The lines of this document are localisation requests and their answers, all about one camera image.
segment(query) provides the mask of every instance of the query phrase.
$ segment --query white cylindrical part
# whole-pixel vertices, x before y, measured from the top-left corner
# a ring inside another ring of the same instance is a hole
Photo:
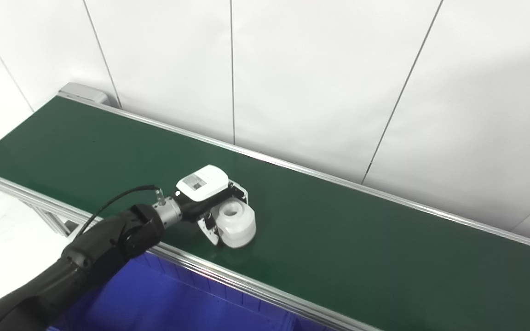
[[[212,212],[222,241],[232,248],[248,244],[257,233],[255,212],[246,203],[231,198]]]

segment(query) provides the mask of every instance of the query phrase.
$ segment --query hole in white object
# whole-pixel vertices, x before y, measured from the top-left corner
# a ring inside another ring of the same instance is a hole
[[[240,211],[238,203],[228,203],[222,206],[222,213],[226,216],[234,216]]]

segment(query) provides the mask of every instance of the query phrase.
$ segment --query white wall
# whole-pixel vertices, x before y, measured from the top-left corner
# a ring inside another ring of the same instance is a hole
[[[530,236],[530,2],[444,0],[418,54],[439,3],[0,0],[0,110],[80,82]]]

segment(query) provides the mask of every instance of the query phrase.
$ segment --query blue bin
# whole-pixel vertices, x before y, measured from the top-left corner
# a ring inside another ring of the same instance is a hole
[[[81,298],[49,331],[330,331],[145,253]]]

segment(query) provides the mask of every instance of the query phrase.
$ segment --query black cable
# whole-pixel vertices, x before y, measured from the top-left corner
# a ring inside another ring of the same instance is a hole
[[[75,238],[77,238],[78,236],[82,235],[83,232],[85,232],[85,230],[87,229],[87,227],[90,226],[91,222],[93,222],[93,220],[95,220],[97,215],[99,215],[100,212],[104,211],[104,209],[106,209],[109,205],[111,205],[112,203],[116,202],[116,200],[118,200],[121,197],[124,197],[126,195],[129,195],[130,193],[134,193],[134,192],[137,192],[137,191],[155,191],[155,190],[160,190],[160,188],[158,188],[158,187],[156,187],[154,185],[145,185],[145,186],[138,186],[138,187],[131,188],[128,191],[124,191],[124,192],[116,195],[116,197],[113,197],[110,201],[105,203],[105,205],[101,206],[100,209],[98,209],[96,212],[94,212],[93,215],[91,215],[91,217],[87,220],[87,222],[85,222],[85,224],[83,224],[83,227],[79,230],[79,232],[77,233]]]

